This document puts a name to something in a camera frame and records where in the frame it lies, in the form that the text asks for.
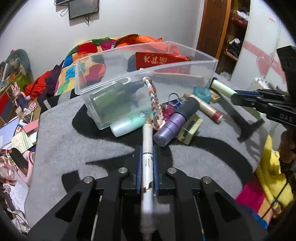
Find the paper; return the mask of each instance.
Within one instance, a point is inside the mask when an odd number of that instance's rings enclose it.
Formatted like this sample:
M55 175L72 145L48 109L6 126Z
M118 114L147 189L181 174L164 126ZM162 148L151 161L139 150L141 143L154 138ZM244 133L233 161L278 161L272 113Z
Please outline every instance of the paper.
M28 138L25 131L21 131L11 138L11 143L14 148L17 148L21 153L24 153L26 150L33 146L33 143Z
M0 148L11 142L11 138L13 137L13 134L15 133L15 129L19 122L19 118L16 117L0 129Z
M5 146L2 147L3 150L10 150L11 148L13 148L11 142L9 142L8 144L6 144Z
M30 136L29 136L31 142L33 144L35 144L37 142L37 131L35 131L34 133L32 133Z
M25 201L28 195L29 188L19 175L16 175L16 177L17 183L14 187L11 187L9 196L15 209L20 210L25 214Z

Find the transparent storage container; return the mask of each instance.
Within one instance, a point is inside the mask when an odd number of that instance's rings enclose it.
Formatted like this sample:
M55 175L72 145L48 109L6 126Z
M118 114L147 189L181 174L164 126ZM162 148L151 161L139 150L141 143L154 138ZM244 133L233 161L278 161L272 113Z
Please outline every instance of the transparent storage container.
M136 52L182 55L191 61L136 70ZM153 80L159 102L164 103L171 93L181 97L184 92L192 93L195 86L208 88L217 64L217 59L175 42L119 47L77 60L75 93L81 95L98 128L104 129L119 118L151 106L143 77Z

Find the cable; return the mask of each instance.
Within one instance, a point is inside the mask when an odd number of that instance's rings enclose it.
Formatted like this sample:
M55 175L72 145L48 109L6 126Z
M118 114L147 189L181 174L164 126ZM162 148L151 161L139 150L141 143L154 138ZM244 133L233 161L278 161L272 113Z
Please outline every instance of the cable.
M61 17L66 16L68 10L69 10L69 8L65 8L65 9L60 13L60 16L61 16Z
M258 223L261 222L261 220L268 214L269 210L272 209L272 207L274 206L275 202L277 202L277 199L279 198L279 196L281 195L281 193L283 192L283 190L285 189L285 187L288 185L289 181L287 178L287 182L285 183L285 185L283 186L283 188L281 189L281 191L279 192L279 194L276 196L276 198L272 201L270 207L268 208L268 210L264 213L264 215L258 220Z
M20 217L20 219L29 227L29 228L31 228L29 225L28 225L28 223L18 214L18 213L16 213L15 214L16 216L19 216Z
M93 14L95 13L95 11L98 9L98 11L99 11L99 4L100 4L100 1L98 1L98 5L96 6L96 8L94 9L94 11L92 12L92 13L90 13L90 14L88 14L87 15L87 18L86 18L86 15L84 15L84 18L85 18L85 20L87 21L87 25L89 26L90 24L89 24L89 22L93 22L93 20L92 21L89 21L89 19L93 16Z

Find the braided cord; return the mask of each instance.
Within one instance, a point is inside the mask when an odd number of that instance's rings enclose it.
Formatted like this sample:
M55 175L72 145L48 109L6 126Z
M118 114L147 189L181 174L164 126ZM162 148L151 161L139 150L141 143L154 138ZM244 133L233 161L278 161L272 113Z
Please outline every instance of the braided cord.
M148 77L144 77L143 81L145 82L145 85L148 87L148 93L151 101L151 109L153 112L153 124L155 127L159 127L158 120L163 119L163 111L158 101L156 87L153 81Z

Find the wooden door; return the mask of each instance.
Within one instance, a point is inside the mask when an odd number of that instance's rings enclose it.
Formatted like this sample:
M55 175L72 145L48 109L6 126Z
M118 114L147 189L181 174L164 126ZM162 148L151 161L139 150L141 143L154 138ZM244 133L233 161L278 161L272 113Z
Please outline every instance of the wooden door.
M197 49L213 57L217 55L220 40L225 37L225 33L223 38L221 35L225 28L224 22L227 27L229 19L229 11L226 16L226 9L230 8L229 2L230 0L205 0Z

